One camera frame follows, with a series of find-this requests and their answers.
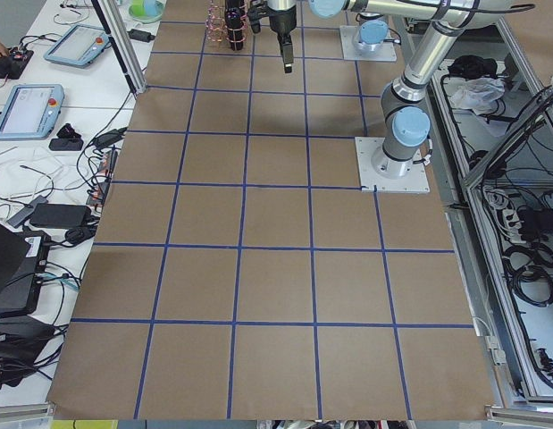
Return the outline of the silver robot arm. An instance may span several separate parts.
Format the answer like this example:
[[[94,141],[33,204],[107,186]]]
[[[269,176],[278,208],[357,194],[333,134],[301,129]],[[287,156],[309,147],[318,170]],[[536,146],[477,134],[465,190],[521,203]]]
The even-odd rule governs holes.
[[[292,72],[294,63],[293,43],[290,33],[297,26],[296,11],[295,8],[292,8],[270,18],[271,29],[277,34],[285,73]],[[390,28],[380,14],[374,17],[358,14],[358,17],[361,20],[358,27],[342,26],[340,28],[343,38],[348,35],[351,36],[350,43],[342,47],[344,54],[348,52],[348,47],[350,47],[357,58],[367,57],[377,54],[383,43],[400,43],[398,38],[388,38]]]
[[[408,173],[416,150],[427,140],[431,123],[417,104],[424,99],[432,75],[459,36],[467,29],[487,27],[505,14],[535,7],[513,1],[310,1],[308,4],[312,13],[322,19],[350,11],[430,22],[406,68],[381,96],[387,136],[372,155],[372,166],[379,175],[390,179]]]

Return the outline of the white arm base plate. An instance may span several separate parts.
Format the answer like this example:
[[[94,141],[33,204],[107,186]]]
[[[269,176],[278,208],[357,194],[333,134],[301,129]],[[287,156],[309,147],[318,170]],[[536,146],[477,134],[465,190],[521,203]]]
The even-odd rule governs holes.
[[[378,44],[360,42],[357,26],[342,25],[339,33],[343,59],[346,61],[394,63],[398,59],[394,44],[391,42],[383,41]]]
[[[394,161],[383,151],[384,138],[355,138],[360,189],[363,192],[428,194],[430,186],[419,148],[407,161]]]

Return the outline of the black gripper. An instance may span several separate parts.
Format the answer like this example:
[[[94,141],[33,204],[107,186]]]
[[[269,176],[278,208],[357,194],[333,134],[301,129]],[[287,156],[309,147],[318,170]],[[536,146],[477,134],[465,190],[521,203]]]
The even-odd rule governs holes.
[[[292,73],[294,52],[291,33],[297,26],[296,0],[268,0],[270,28],[279,35],[279,46],[283,69],[286,74]]]

